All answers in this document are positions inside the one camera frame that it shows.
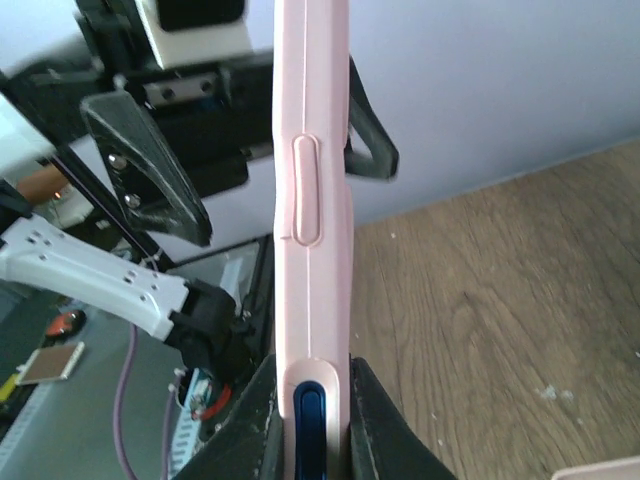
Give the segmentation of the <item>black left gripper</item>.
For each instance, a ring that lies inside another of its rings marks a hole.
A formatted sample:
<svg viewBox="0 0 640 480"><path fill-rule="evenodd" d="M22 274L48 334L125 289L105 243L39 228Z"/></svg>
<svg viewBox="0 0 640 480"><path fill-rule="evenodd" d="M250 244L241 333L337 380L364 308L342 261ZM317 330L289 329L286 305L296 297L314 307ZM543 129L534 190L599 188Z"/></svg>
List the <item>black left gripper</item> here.
<svg viewBox="0 0 640 480"><path fill-rule="evenodd" d="M272 74L271 51L167 70L62 53L10 73L9 95L57 145L89 131L132 229L205 247L200 196L245 184L250 149L271 142Z"/></svg>

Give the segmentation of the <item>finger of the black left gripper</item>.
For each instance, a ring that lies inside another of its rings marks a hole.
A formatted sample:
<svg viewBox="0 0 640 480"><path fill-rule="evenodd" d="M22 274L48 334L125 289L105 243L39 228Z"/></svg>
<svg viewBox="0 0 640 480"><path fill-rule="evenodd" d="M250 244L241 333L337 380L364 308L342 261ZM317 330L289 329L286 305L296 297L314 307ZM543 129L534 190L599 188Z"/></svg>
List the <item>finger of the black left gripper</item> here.
<svg viewBox="0 0 640 480"><path fill-rule="evenodd" d="M365 155L355 151L350 136L344 150L346 173L376 180L396 176L399 151L375 114L353 58L349 65L349 126L369 149Z"/></svg>

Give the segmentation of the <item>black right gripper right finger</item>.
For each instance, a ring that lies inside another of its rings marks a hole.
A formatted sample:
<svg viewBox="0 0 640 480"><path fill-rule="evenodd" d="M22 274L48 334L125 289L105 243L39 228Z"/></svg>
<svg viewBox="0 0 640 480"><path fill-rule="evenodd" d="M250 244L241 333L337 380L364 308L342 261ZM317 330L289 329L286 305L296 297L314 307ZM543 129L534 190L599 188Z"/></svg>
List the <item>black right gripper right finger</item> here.
<svg viewBox="0 0 640 480"><path fill-rule="evenodd" d="M351 360L350 442L354 479L455 478L411 430L361 357Z"/></svg>

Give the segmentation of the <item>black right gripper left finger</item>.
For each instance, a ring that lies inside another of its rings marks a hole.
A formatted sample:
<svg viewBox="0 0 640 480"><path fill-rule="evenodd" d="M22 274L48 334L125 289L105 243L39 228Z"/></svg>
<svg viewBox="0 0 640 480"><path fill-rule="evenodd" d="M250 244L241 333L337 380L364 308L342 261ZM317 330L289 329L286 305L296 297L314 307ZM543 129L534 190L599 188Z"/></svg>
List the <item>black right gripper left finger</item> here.
<svg viewBox="0 0 640 480"><path fill-rule="evenodd" d="M283 426L276 360L264 359L221 429L176 475L178 480L278 480L283 477Z"/></svg>

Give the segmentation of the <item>blue smartphone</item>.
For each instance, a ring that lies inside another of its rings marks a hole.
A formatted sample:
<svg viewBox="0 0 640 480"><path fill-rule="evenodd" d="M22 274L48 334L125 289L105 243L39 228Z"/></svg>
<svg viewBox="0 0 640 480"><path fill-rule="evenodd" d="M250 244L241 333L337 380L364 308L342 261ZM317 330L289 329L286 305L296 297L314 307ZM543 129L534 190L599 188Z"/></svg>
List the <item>blue smartphone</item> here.
<svg viewBox="0 0 640 480"><path fill-rule="evenodd" d="M295 479L327 479L326 400L315 381L298 385L293 397L295 417Z"/></svg>

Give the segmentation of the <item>pink ring-stand phone case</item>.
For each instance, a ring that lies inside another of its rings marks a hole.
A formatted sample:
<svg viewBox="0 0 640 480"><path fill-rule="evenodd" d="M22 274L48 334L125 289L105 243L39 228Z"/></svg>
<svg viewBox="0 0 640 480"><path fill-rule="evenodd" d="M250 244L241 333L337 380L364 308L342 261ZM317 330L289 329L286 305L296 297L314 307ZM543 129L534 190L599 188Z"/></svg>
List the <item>pink ring-stand phone case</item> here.
<svg viewBox="0 0 640 480"><path fill-rule="evenodd" d="M345 1L275 4L274 319L287 479L295 479L294 391L306 381L325 390L327 479L345 479L350 470L348 30Z"/></svg>

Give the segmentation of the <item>plain pink phone case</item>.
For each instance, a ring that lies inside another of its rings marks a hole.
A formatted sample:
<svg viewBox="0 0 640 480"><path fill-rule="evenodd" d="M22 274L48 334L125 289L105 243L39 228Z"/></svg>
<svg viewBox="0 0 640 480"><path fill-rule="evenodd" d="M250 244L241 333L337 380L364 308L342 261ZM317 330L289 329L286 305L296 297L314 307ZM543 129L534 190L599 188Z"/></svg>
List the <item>plain pink phone case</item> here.
<svg viewBox="0 0 640 480"><path fill-rule="evenodd" d="M640 456L598 462L557 471L552 480L640 480Z"/></svg>

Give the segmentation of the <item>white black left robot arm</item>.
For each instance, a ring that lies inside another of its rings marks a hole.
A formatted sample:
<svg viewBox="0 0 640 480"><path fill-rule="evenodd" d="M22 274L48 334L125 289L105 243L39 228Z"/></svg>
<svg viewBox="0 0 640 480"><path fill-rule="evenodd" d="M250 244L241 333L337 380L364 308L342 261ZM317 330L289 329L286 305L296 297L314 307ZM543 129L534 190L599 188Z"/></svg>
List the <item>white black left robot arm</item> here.
<svg viewBox="0 0 640 480"><path fill-rule="evenodd" d="M124 160L112 181L143 178L161 200L129 209L131 226L207 244L211 222L167 143L168 127L149 114L147 87L173 82L190 92L208 83L221 94L215 110L199 109L196 131L230 125L259 108L272 120L276 178L274 308L276 378L282 395L345 390L350 382L348 327L353 255L350 175L388 179L398 153L373 112L348 56L269 53L199 69L137 71L120 87L84 96L91 134ZM190 368L223 382L242 373L248 352L221 327L231 298L176 276L114 257L67 236L2 188L1 276L86 302L129 321L180 351Z"/></svg>

